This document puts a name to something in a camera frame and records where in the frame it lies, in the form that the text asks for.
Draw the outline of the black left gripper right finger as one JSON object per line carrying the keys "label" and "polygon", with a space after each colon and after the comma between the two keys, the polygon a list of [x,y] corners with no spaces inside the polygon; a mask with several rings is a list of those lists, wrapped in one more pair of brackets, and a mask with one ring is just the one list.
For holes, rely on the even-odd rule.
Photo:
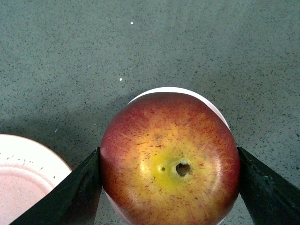
{"label": "black left gripper right finger", "polygon": [[242,147],[240,195],[255,225],[298,225],[300,189]]}

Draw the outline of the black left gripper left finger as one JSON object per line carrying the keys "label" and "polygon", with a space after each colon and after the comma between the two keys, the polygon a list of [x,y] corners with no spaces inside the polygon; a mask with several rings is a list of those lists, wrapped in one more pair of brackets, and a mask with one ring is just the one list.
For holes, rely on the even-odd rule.
{"label": "black left gripper left finger", "polygon": [[13,225],[92,225],[101,195],[100,147]]}

